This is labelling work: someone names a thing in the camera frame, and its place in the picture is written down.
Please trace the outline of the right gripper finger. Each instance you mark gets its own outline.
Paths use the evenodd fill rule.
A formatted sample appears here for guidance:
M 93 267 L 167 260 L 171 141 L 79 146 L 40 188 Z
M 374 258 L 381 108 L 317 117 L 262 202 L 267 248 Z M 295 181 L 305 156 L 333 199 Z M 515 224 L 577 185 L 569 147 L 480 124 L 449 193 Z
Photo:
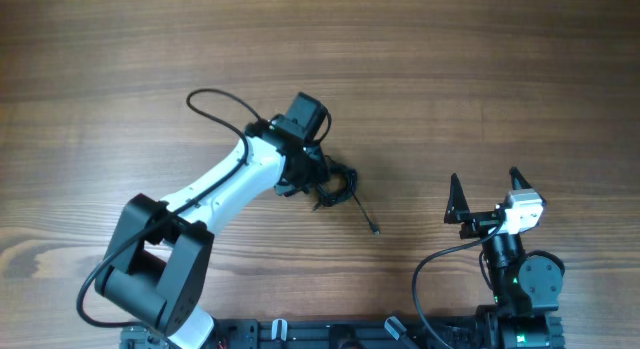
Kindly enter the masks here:
M 461 182 L 456 173 L 450 178 L 449 199 L 447 202 L 444 222 L 446 224 L 457 224 L 468 221 L 470 209 L 466 201 Z
M 509 175 L 513 190 L 526 190 L 532 188 L 532 185 L 528 183 L 517 167 L 511 167 Z

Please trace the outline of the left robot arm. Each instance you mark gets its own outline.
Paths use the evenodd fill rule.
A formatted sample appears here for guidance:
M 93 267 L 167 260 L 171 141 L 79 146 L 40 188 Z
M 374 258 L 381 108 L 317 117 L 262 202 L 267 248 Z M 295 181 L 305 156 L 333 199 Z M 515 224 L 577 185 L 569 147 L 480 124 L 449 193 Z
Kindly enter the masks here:
M 235 149 L 187 187 L 123 208 L 103 261 L 90 277 L 96 292 L 173 348 L 201 348 L 214 331 L 198 305 L 215 237 L 253 199 L 309 193 L 329 178 L 320 142 L 328 109 L 299 93 L 289 110 L 239 133 Z

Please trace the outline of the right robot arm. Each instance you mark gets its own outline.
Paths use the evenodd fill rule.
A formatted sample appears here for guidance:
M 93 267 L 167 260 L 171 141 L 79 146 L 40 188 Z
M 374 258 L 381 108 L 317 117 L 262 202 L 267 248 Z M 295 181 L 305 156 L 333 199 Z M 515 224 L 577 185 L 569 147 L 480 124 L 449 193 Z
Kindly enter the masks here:
M 462 239 L 482 246 L 481 272 L 494 296 L 480 306 L 474 319 L 482 348 L 554 348 L 564 345 L 557 319 L 564 263 L 542 250 L 528 252 L 521 235 L 539 226 L 547 201 L 520 171 L 509 170 L 512 189 L 494 209 L 473 212 L 461 182 L 453 174 L 444 215 L 447 224 L 459 224 Z

